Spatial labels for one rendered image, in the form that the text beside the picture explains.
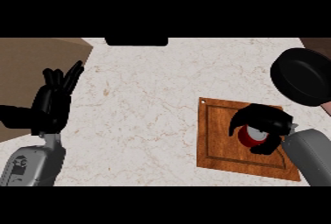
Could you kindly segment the black pot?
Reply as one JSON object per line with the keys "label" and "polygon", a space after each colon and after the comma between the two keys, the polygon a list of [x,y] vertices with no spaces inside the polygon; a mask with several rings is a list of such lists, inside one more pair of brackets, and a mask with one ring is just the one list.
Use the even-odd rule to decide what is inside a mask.
{"label": "black pot", "polygon": [[331,59],[318,52],[286,49],[270,66],[270,78],[295,103],[315,107],[331,102]]}

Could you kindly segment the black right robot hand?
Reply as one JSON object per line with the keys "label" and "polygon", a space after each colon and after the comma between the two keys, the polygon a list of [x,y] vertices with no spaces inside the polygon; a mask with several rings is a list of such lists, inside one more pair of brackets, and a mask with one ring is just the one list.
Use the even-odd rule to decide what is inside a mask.
{"label": "black right robot hand", "polygon": [[249,104],[231,116],[228,136],[243,125],[268,134],[265,141],[248,147],[252,154],[270,155],[282,142],[282,136],[289,133],[293,118],[277,108],[262,104]]}

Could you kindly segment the black appliance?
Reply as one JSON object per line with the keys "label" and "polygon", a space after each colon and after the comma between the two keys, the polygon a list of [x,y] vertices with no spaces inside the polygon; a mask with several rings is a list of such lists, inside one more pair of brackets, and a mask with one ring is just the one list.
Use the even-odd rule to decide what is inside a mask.
{"label": "black appliance", "polygon": [[165,46],[168,44],[166,38],[110,38],[104,41],[109,46]]}

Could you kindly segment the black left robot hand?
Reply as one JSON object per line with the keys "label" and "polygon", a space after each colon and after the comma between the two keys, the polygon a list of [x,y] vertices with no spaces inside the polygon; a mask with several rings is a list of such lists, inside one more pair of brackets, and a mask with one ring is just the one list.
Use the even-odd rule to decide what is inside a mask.
{"label": "black left robot hand", "polygon": [[45,68],[44,86],[38,89],[30,108],[0,105],[0,122],[8,129],[30,129],[30,135],[58,134],[67,124],[70,94],[84,72],[78,61],[66,73]]}

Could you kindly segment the dark brown block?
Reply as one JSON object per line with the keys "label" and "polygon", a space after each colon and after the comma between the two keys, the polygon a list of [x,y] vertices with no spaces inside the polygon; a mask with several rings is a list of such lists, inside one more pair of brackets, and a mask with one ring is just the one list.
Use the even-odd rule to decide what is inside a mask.
{"label": "dark brown block", "polygon": [[331,38],[299,38],[304,47],[331,59]]}

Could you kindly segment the brown wooden cutting board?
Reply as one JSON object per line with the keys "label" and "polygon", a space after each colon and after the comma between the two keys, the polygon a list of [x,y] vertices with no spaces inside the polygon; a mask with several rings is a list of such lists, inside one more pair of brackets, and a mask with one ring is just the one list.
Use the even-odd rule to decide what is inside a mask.
{"label": "brown wooden cutting board", "polygon": [[270,155],[252,154],[239,142],[239,129],[228,136],[233,114],[248,105],[248,102],[199,98],[196,166],[298,181],[298,170],[282,146],[277,146]]}

